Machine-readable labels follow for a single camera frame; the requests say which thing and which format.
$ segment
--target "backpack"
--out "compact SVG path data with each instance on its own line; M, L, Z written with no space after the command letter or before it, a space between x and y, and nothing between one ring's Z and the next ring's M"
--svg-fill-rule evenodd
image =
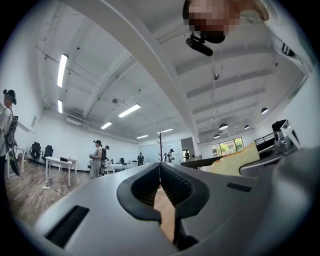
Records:
M15 140L15 132L19 123L19 117L15 116L12 109L11 110L11 115L12 115L12 121L11 121L11 125L9 127L8 132L4 135L4 139L5 139L5 144L6 144L6 148L7 151L9 151L10 149L13 149L14 146L17 146L17 142Z
M106 160L107 159L107 151L103 148L101 154L101 160Z
M9 127L8 132L4 135L4 139L5 139L5 146L6 146L6 150L7 152L12 149L12 151L9 153L9 160L10 160L10 166L13 170L13 172L20 176L20 170L19 170L19 166L17 163L17 159L16 159L16 153L14 150L14 146L17 146L17 142L15 140L15 132L18 126L18 116L15 116L12 109L11 110L11 115L12 115L12 121L11 121L11 125Z

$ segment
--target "black vent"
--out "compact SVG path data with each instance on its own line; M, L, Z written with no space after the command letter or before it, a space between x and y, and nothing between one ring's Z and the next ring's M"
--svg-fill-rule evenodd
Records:
M75 206L46 236L46 238L55 245L63 248L88 212L88 208L78 205Z
M252 189L251 186L241 185L237 183L229 183L226 185L228 188L234 189L234 190L240 190L249 193Z
M193 191L192 185L170 170L161 172L161 183L164 191L173 206L186 200Z

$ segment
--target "gray device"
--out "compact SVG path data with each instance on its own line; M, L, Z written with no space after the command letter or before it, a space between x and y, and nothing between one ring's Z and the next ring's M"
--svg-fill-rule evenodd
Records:
M309 212L308 202L317 195L313 181L320 178L314 168L320 164L318 155L320 148L298 150L263 167L257 178L172 163L96 178L36 221L37 241L55 255L266 253L292 234ZM160 229L161 214L153 208L159 176L175 207L173 243Z

